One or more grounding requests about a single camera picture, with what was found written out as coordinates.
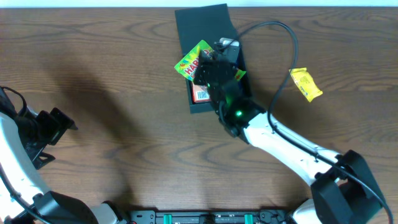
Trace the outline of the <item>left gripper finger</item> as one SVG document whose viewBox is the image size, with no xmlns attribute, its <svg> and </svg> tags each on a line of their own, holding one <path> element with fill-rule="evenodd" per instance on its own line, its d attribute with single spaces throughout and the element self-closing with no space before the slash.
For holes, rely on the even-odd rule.
<svg viewBox="0 0 398 224">
<path fill-rule="evenodd" d="M 60 127 L 58 128 L 58 131 L 56 132 L 56 135 L 52 138 L 51 142 L 49 143 L 50 145 L 56 145 L 60 138 L 65 134 L 65 132 L 68 129 L 71 130 L 78 130 L 78 127 L 76 126 L 74 120 L 72 120 L 70 117 L 68 117 L 64 112 L 62 112 L 58 108 L 54 108 L 50 114 L 55 118 L 55 120 L 60 124 Z"/>
<path fill-rule="evenodd" d="M 25 151 L 36 170 L 55 160 L 53 155 L 44 152 L 44 147 L 28 147 Z"/>
</svg>

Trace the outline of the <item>Haribo gummy worms bag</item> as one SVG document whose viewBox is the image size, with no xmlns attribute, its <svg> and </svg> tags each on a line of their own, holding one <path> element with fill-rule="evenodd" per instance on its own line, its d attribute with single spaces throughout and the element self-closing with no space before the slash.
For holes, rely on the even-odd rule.
<svg viewBox="0 0 398 224">
<path fill-rule="evenodd" d="M 212 51 L 215 44 L 211 46 L 205 40 L 200 40 L 183 58 L 174 66 L 174 69 L 187 80 L 193 82 L 195 71 L 198 65 L 198 54 L 200 49 L 207 49 Z M 236 78 L 239 81 L 246 75 L 246 71 L 239 67 Z"/>
</svg>

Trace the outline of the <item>red and white carton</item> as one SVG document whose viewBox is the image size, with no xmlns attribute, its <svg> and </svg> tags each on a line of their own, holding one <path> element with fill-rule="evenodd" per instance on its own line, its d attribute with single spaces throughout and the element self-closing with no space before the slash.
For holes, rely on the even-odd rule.
<svg viewBox="0 0 398 224">
<path fill-rule="evenodd" d="M 209 102 L 210 96 L 206 86 L 195 85 L 192 83 L 192 97 L 194 103 Z"/>
</svg>

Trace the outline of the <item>dark green box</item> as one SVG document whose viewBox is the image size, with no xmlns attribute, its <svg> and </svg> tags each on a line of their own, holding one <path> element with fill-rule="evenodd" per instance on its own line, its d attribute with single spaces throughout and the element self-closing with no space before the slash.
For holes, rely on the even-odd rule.
<svg viewBox="0 0 398 224">
<path fill-rule="evenodd" d="M 233 39 L 238 36 L 237 30 L 230 20 L 227 4 L 179 9 L 175 11 L 175 18 L 182 56 L 186 56 L 201 40 L 214 47 L 215 42 L 219 42 L 221 38 Z M 237 66 L 246 71 L 242 50 L 239 52 Z M 242 77 L 240 83 L 244 94 L 252 96 L 248 74 Z M 186 79 L 186 85 L 191 114 L 213 110 L 209 100 L 204 102 L 194 100 L 194 91 L 190 80 Z"/>
</svg>

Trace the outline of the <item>yellow snack packet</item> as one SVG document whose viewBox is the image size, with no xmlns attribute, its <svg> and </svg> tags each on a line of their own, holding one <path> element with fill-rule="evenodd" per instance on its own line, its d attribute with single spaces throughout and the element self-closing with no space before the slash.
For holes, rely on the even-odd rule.
<svg viewBox="0 0 398 224">
<path fill-rule="evenodd" d="M 323 94 L 323 92 L 315 84 L 307 68 L 293 68 L 289 70 L 289 73 L 295 85 L 309 103 L 312 102 L 316 97 Z"/>
</svg>

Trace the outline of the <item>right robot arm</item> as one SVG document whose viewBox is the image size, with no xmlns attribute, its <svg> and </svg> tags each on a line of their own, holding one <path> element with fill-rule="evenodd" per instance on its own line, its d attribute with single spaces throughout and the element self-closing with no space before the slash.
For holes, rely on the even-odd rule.
<svg viewBox="0 0 398 224">
<path fill-rule="evenodd" d="M 294 171 L 312 197 L 290 214 L 292 223 L 367 223 L 386 200 L 364 158 L 317 146 L 290 130 L 240 87 L 239 46 L 221 39 L 194 48 L 194 84 L 205 86 L 220 123 L 233 137 L 262 149 Z"/>
</svg>

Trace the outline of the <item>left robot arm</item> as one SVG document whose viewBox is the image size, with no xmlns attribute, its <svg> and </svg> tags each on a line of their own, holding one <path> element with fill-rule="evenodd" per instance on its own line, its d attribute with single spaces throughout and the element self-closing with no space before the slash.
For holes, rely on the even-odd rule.
<svg viewBox="0 0 398 224">
<path fill-rule="evenodd" d="M 128 214 L 110 201 L 89 207 L 77 198 L 56 193 L 39 169 L 54 161 L 44 152 L 74 120 L 58 108 L 35 113 L 23 102 L 16 111 L 1 87 L 1 221 L 3 223 L 129 223 Z"/>
</svg>

